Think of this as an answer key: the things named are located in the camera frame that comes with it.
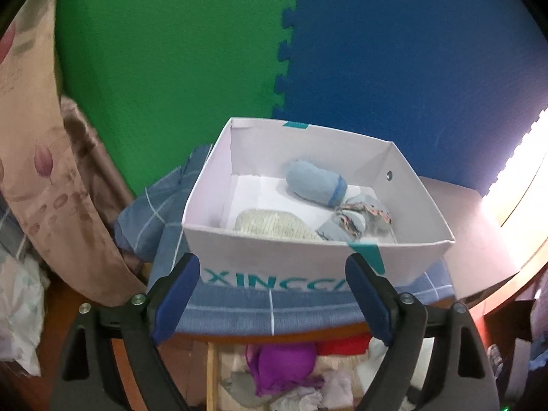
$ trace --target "screw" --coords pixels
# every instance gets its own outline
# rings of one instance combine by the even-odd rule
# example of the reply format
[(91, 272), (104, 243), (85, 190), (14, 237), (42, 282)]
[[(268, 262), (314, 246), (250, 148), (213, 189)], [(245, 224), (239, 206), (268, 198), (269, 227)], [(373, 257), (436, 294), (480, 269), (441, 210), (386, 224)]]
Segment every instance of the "screw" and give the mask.
[(466, 306), (460, 302), (453, 304), (453, 309), (456, 310), (458, 313), (466, 313), (466, 311), (468, 310)]
[(403, 304), (413, 304), (415, 302), (415, 298), (413, 298), (413, 295), (411, 294), (401, 294), (399, 296), (399, 299)]
[(140, 304), (143, 304), (146, 300), (146, 296), (143, 294), (137, 294), (132, 298), (132, 304), (134, 306), (139, 306)]
[(91, 304), (90, 303), (84, 303), (81, 304), (78, 308), (79, 313), (88, 313), (91, 310)]

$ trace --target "teal tape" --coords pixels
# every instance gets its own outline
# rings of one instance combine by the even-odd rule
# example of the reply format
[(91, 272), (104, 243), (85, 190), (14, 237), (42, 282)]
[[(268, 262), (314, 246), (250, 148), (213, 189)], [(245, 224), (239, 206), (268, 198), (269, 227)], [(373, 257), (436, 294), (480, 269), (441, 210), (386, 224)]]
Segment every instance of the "teal tape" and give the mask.
[(290, 126), (292, 128), (301, 128), (302, 130), (308, 128), (308, 124), (303, 124), (301, 122), (286, 122), (283, 126)]
[(355, 252), (358, 252), (367, 261), (369, 266), (376, 271), (379, 275), (384, 275), (386, 270), (384, 269), (383, 258), (380, 256), (379, 248), (376, 244), (369, 244), (367, 242), (348, 243)]

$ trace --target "purple cloth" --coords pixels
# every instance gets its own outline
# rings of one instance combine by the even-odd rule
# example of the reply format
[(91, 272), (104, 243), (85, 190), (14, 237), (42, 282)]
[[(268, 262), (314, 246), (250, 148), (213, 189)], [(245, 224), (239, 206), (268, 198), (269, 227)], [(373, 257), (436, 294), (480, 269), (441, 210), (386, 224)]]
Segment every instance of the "purple cloth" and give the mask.
[(309, 377), (316, 364), (314, 343), (248, 345), (246, 360), (256, 395), (277, 395), (297, 386), (321, 387), (321, 377)]

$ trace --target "red cloth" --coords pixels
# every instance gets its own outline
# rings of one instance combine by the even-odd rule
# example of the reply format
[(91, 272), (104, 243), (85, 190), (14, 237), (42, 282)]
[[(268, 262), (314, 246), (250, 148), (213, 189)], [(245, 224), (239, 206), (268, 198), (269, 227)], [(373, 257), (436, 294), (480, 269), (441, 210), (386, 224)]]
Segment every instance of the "red cloth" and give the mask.
[(372, 337), (367, 333), (355, 337), (319, 341), (316, 343), (316, 351), (319, 356), (365, 354)]

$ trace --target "open cardboard box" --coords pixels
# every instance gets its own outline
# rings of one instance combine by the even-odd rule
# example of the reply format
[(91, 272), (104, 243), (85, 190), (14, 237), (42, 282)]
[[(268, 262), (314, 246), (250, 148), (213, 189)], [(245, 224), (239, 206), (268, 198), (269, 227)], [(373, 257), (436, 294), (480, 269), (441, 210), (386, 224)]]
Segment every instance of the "open cardboard box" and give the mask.
[[(270, 239), (233, 230), (248, 208), (286, 210), (316, 229), (332, 210), (287, 190), (286, 167), (306, 159), (335, 171), (347, 197), (367, 192), (393, 218), (394, 236), (370, 242)], [(438, 207), (392, 142), (314, 125), (231, 118), (213, 147), (183, 214), (205, 281), (234, 287), (341, 290), (346, 258), (360, 252), (393, 285), (406, 285), (439, 260), (454, 237)]]

